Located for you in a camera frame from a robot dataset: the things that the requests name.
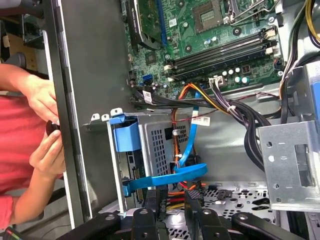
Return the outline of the person's left hand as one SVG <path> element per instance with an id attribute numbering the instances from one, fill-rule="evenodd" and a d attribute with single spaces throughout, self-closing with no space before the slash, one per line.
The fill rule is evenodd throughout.
<path id="1" fill-rule="evenodd" d="M 44 121 L 51 121 L 59 126 L 60 120 L 53 81 L 31 75 L 25 86 L 23 94 L 34 112 Z"/>

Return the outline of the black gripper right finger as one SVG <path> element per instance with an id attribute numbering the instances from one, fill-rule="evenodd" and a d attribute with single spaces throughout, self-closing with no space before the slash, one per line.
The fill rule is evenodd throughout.
<path id="1" fill-rule="evenodd" d="M 184 192 L 184 217 L 192 240 L 299 240 L 300 237 L 251 213 L 237 212 L 231 228 L 215 210 L 203 208 L 197 190 Z"/>

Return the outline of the person's right hand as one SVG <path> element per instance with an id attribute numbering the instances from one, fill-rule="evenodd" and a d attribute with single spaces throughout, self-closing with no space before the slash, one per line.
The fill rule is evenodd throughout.
<path id="1" fill-rule="evenodd" d="M 39 147 L 32 153 L 29 164 L 34 168 L 32 180 L 53 181 L 66 170 L 64 147 L 60 130 L 44 137 Z"/>

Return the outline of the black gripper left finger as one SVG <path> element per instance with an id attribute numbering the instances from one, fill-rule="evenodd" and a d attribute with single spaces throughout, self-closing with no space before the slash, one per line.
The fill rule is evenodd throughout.
<path id="1" fill-rule="evenodd" d="M 60 240 L 158 240 L 157 214 L 160 193 L 148 190 L 144 206 L 130 209 L 125 217 L 114 212 L 97 215 L 59 237 Z"/>

